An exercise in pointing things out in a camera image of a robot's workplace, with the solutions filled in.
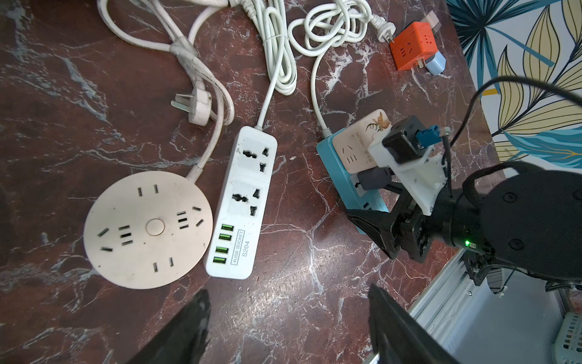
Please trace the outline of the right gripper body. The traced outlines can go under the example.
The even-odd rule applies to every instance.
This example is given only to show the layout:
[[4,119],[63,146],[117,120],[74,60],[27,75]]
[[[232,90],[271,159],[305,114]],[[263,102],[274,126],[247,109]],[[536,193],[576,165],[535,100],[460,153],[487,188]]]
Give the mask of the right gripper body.
[[423,263],[435,238],[444,236],[444,221],[453,205],[452,191],[443,188],[425,215],[402,183],[390,182],[385,189],[399,198],[390,212],[370,209],[349,209],[348,220],[361,229],[390,259],[403,250],[409,259]]

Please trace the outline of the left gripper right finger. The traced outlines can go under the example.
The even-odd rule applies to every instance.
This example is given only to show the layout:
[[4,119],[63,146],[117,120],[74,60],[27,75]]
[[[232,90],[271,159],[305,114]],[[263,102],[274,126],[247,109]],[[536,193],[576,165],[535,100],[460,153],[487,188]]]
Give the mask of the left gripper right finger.
[[384,289],[371,285],[369,328],[379,363],[457,363]]

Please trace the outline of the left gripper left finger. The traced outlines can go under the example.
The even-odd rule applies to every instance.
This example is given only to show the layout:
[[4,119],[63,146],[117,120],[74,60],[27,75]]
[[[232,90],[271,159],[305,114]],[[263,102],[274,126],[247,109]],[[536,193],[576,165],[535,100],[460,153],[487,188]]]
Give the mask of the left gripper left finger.
[[136,363],[200,363],[210,316],[209,293],[203,289],[136,354]]

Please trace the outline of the dark grey plug adapter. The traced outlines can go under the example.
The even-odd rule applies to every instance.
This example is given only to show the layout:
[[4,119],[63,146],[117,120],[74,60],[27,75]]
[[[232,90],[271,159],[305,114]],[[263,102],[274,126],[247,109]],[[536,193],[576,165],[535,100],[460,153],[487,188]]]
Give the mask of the dark grey plug adapter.
[[394,173],[390,168],[370,168],[356,175],[355,188],[362,190],[384,189],[393,180]]

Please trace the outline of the peach plug adapter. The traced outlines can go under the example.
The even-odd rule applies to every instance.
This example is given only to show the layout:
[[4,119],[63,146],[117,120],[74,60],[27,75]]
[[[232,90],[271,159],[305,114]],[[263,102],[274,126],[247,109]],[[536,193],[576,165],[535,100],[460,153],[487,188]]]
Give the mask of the peach plug adapter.
[[339,160],[349,174],[377,167],[368,151],[374,136],[388,129],[391,122],[382,109],[377,109],[356,123],[341,130],[332,141]]

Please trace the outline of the round pink power socket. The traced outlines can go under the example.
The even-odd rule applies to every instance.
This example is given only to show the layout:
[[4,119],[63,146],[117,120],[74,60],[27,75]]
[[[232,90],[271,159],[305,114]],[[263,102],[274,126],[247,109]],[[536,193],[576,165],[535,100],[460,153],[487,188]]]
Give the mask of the round pink power socket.
[[125,177],[92,205],[83,245],[94,269],[123,288],[159,288],[206,254],[214,223],[205,194],[165,171]]

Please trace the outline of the white power strip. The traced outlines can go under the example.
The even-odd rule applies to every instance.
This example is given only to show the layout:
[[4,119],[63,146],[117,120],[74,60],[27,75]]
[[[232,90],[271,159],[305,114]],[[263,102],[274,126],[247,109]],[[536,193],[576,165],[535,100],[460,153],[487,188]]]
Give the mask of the white power strip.
[[244,280],[253,272],[276,154],[273,136],[254,127],[241,128],[205,257],[210,276]]

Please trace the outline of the blue plug adapter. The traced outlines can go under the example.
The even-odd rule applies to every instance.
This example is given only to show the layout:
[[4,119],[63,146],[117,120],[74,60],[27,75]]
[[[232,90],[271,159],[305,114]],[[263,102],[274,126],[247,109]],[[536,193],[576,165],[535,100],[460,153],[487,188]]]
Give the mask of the blue plug adapter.
[[433,76],[441,75],[445,71],[446,65],[447,60],[440,51],[425,61],[425,68]]

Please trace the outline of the red plug adapter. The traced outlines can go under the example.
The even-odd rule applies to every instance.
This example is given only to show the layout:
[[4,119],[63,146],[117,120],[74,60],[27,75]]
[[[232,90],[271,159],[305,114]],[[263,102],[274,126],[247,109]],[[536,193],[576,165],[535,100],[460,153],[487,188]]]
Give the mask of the red plug adapter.
[[410,70],[419,61],[426,62],[438,52],[430,24],[411,23],[390,43],[390,51],[398,71]]

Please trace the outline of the teal power strip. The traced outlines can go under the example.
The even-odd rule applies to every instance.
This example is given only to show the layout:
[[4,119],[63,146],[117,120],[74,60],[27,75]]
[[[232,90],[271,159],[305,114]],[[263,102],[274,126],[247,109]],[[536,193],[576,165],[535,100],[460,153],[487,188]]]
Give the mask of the teal power strip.
[[363,190],[355,174],[349,174],[333,147],[334,138],[342,131],[332,133],[329,127],[323,130],[323,140],[317,144],[318,155],[329,174],[336,191],[346,209],[366,209],[389,212],[378,190]]

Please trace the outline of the pink plug adapter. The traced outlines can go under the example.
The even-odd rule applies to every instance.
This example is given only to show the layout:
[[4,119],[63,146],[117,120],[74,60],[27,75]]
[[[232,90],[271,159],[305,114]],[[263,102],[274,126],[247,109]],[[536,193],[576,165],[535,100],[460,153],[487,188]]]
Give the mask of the pink plug adapter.
[[425,15],[421,19],[421,22],[429,24],[434,33],[438,32],[441,28],[441,22],[434,11],[430,11]]

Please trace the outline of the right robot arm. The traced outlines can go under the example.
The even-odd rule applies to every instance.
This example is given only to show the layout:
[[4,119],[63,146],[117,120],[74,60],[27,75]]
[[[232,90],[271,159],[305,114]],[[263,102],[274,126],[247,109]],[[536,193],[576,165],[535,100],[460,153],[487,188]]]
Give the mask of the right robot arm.
[[389,258],[424,262],[433,241],[463,248],[479,285],[495,268],[522,271],[554,290],[581,283],[581,176],[527,162],[503,162],[443,188],[425,215],[401,184],[390,212],[351,209],[348,219]]

